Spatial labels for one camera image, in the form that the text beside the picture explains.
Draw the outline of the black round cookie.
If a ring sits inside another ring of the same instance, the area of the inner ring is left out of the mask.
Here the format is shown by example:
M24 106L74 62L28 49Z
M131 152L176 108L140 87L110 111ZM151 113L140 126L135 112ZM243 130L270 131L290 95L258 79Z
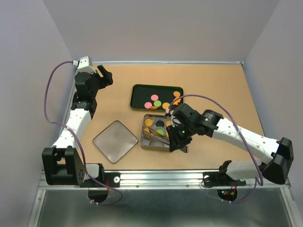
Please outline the black round cookie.
M165 123L164 123L164 121L162 121L162 120L158 120L158 121L156 122L156 126L157 126L157 127L164 127L164 126L165 126Z

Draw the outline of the pink round cookie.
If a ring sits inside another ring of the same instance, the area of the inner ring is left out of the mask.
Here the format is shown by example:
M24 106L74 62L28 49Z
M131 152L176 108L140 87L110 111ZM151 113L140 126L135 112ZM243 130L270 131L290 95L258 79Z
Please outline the pink round cookie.
M151 107L152 107L152 103L151 102L146 102L144 104L144 108L146 108L146 109L150 109Z
M159 99L159 97L157 95L152 95L151 96L152 101L157 101L158 99Z

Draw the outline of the tin lid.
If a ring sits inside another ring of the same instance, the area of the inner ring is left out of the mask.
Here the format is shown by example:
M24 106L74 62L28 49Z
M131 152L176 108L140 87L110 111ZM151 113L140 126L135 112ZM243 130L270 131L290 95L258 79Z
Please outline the tin lid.
M114 121L100 132L93 144L113 164L138 143L138 138L120 121Z

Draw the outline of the metal tongs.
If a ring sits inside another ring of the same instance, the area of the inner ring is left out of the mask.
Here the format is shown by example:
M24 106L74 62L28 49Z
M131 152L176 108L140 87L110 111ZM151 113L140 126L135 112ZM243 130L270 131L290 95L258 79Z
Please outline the metal tongs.
M156 143L162 145L162 147L164 148L164 151L169 151L170 142L169 142L168 137L162 136L162 135L158 134L157 132L156 132L156 134L153 134L153 133L149 133L149 134L151 134L153 136L152 140L147 140L143 136L143 138L149 142L149 147L155 147L155 146L152 146L152 143L156 142Z

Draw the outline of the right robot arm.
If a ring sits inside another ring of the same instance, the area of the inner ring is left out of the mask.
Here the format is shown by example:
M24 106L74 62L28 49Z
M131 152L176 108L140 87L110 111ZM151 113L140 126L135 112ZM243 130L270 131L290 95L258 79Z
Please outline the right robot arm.
M187 104L180 104L167 113L172 121L172 125L167 128L171 152L186 147L193 136L199 135L225 141L250 154L252 159L248 161L225 161L219 167L220 183L229 184L233 180L246 178L265 178L280 185L286 183L294 160L290 139L267 138L235 126L218 112L205 110L199 113Z

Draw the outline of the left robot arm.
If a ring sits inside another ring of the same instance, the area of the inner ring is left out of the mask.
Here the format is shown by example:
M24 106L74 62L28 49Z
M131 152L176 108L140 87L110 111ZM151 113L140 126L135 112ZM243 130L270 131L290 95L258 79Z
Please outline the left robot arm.
M101 186L105 182L101 164L86 164L80 140L96 111L98 91L112 84L112 73L103 65L98 65L96 69L77 68L76 91L68 121L59 123L63 128L59 138L42 152L45 177L49 185L82 185L87 179L94 186Z

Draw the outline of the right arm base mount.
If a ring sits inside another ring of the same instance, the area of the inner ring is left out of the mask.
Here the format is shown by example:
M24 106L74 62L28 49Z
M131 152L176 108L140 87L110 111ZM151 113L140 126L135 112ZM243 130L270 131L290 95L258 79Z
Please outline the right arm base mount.
M203 172L202 185L205 188L245 186L246 181L233 180L225 173L222 174L219 173L218 171L206 171Z

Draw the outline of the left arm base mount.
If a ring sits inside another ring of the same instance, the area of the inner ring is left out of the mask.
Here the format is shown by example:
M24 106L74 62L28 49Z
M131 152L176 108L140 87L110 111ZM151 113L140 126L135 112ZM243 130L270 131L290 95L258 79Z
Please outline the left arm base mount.
M118 188L120 187L120 180L121 180L121 174L119 172L105 172L104 173L104 180L101 181L102 179L99 177L97 179L98 181L102 182L103 184L113 187L113 188ZM81 185L80 188L96 188L96 187L102 187L98 183L94 182L90 178L85 180Z

